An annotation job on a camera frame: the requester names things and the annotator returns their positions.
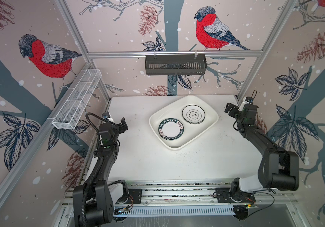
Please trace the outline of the black rim flower plate front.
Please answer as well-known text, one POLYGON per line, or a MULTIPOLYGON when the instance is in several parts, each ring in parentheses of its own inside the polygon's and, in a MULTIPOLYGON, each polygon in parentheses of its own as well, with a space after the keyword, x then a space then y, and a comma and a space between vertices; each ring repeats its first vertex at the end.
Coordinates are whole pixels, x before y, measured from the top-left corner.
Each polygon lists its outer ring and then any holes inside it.
POLYGON ((205 111, 197 105, 188 105, 182 110, 183 119, 189 124, 200 124, 206 118, 205 111))

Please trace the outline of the green rim plate front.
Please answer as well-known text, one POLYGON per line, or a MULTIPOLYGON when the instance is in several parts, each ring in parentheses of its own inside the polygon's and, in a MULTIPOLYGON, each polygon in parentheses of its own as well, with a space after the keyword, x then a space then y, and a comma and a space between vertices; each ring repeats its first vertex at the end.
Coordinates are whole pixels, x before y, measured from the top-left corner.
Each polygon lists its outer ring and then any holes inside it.
POLYGON ((158 133, 164 140, 177 140, 184 133, 184 125, 175 118, 167 118, 160 122, 158 133))

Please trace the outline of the white plastic bin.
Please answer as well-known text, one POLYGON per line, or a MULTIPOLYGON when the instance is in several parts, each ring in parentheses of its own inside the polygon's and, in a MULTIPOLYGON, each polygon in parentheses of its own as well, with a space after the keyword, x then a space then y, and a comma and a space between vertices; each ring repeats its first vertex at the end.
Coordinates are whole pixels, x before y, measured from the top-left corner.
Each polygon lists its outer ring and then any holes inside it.
POLYGON ((155 136, 166 148, 170 150, 179 150, 208 131, 213 125, 218 122, 218 120, 218 113, 208 103, 197 96, 185 96, 151 115, 149 118, 149 125, 155 136), (182 110, 188 105, 200 106, 205 111, 206 118, 202 123, 189 124, 183 119, 182 110), (178 119, 184 125, 184 133, 177 140, 164 140, 158 133, 158 126, 160 122, 167 118, 178 119))

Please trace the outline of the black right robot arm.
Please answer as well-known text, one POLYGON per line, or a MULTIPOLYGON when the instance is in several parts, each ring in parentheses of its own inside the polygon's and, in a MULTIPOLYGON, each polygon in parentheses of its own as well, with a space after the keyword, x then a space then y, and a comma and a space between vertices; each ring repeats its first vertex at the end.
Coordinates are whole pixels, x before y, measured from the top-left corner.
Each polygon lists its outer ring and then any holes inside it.
POLYGON ((235 119, 237 126, 234 129, 262 155, 256 174, 236 178, 231 183, 230 195, 236 201, 267 189, 296 191, 299 188, 299 156, 275 144, 255 125, 257 108, 250 103, 242 108, 228 103, 225 108, 225 112, 235 119))

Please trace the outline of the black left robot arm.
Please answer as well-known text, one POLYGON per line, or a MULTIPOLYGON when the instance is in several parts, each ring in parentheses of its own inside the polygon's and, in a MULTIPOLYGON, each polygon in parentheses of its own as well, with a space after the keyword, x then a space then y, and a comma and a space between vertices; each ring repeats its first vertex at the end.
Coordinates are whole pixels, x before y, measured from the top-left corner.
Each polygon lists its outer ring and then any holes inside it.
POLYGON ((73 190, 74 219, 76 227, 98 227, 110 223, 114 215, 108 178, 115 163, 120 142, 120 134, 128 130, 125 118, 119 124, 109 121, 109 113, 102 117, 86 113, 86 119, 96 130, 99 141, 93 156, 97 162, 84 184, 73 190))

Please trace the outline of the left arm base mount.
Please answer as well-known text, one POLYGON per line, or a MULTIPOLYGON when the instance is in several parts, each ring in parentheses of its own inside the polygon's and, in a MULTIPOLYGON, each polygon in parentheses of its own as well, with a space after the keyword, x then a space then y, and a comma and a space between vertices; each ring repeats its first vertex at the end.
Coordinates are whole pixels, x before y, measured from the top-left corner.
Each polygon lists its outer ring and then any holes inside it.
POLYGON ((119 187, 110 188, 109 191, 114 205, 141 204, 142 201, 141 189, 128 189, 127 195, 125 195, 123 189, 119 187))

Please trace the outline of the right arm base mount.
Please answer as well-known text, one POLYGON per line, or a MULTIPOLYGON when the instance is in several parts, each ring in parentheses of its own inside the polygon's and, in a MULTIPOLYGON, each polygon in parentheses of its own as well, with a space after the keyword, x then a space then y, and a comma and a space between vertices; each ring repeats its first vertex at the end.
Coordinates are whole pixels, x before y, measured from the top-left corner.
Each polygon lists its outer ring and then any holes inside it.
POLYGON ((255 203, 253 194, 241 191, 231 192, 230 188, 216 188, 215 197, 218 203, 255 203))

